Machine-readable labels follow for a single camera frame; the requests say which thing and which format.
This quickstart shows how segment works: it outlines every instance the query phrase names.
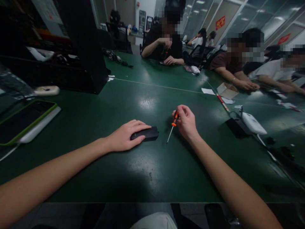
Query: ceiling light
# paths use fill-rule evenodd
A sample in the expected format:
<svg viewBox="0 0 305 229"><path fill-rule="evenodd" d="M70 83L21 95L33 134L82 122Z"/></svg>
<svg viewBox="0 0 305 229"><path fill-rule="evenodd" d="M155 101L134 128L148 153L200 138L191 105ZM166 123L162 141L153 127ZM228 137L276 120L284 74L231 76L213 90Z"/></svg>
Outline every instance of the ceiling light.
<svg viewBox="0 0 305 229"><path fill-rule="evenodd" d="M284 20L284 18L282 18L282 17L275 17L275 19L279 19L279 20L281 20L281 21Z"/></svg>

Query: orange screwdriver handle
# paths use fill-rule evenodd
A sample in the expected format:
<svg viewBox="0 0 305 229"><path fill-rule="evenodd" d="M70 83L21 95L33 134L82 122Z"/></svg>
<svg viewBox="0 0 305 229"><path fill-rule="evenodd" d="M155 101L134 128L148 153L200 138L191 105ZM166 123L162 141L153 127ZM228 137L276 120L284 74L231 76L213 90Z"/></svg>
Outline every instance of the orange screwdriver handle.
<svg viewBox="0 0 305 229"><path fill-rule="evenodd" d="M175 117L174 117L174 121L172 123L172 126L177 126L177 121L179 119L179 114L178 114L178 110L176 110L176 113L175 113Z"/></svg>

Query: brown shirt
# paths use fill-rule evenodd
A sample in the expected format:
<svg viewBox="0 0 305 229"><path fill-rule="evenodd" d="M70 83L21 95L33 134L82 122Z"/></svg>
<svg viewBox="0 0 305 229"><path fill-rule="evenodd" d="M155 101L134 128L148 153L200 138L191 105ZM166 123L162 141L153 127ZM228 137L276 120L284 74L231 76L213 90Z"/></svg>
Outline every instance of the brown shirt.
<svg viewBox="0 0 305 229"><path fill-rule="evenodd" d="M232 74L242 71L243 62L230 61L227 52L222 52L217 55L210 63L209 69L213 70L219 67L225 67Z"/></svg>

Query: right hand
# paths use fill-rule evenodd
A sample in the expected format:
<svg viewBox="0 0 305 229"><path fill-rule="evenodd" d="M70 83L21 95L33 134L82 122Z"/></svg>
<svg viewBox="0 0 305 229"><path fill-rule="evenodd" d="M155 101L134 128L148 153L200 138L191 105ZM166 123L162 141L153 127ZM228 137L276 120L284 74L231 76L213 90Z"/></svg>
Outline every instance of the right hand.
<svg viewBox="0 0 305 229"><path fill-rule="evenodd" d="M166 50L169 50L172 46L172 39L170 38L159 38L159 44L162 44Z"/></svg>
<svg viewBox="0 0 305 229"><path fill-rule="evenodd" d="M252 85L252 82L247 82L247 81L244 81L244 80L238 80L238 79L235 79L233 81L233 84L241 89L244 89L246 91L248 90L253 90L253 85Z"/></svg>
<svg viewBox="0 0 305 229"><path fill-rule="evenodd" d="M199 135L196 128L195 115L190 108L185 105L179 105L177 110L180 116L177 120L177 126L182 136L189 141L191 138Z"/></svg>
<svg viewBox="0 0 305 229"><path fill-rule="evenodd" d="M282 92L295 92L295 89L289 85L283 84L279 88Z"/></svg>

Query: screwdriver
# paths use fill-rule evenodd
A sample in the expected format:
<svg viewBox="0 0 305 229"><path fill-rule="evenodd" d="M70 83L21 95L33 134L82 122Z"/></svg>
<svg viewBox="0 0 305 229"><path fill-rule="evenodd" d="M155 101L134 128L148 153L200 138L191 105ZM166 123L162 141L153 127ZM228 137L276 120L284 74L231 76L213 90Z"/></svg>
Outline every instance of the screwdriver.
<svg viewBox="0 0 305 229"><path fill-rule="evenodd" d="M173 123L172 123L172 130L171 130L171 133L169 134L169 136L168 136L168 140L169 140L169 138L170 138L170 136L171 136L171 134L172 134L172 131L173 131L173 128L174 128L174 126L177 126L177 121L178 121L178 119L179 119L179 114L178 114L178 110L176 110L176 113L175 113L175 117L174 117L174 121L173 121Z"/></svg>

